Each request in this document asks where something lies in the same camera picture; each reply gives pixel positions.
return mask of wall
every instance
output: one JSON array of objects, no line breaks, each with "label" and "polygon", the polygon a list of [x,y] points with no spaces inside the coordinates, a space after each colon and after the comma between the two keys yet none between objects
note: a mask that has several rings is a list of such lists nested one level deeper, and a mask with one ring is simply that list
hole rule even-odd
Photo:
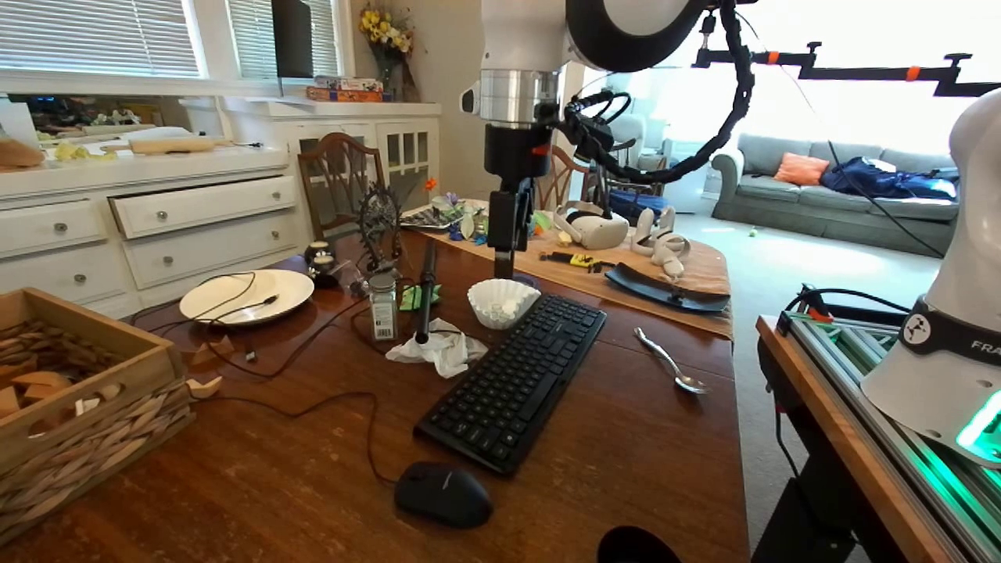
[{"label": "wall", "polygon": [[[459,94],[480,78],[480,0],[386,0],[386,7],[411,19],[415,34],[411,52],[415,97],[441,104],[441,189],[488,198],[496,177],[481,170],[481,122],[459,112]],[[358,76],[374,76],[373,50],[359,34],[353,40]]]}]

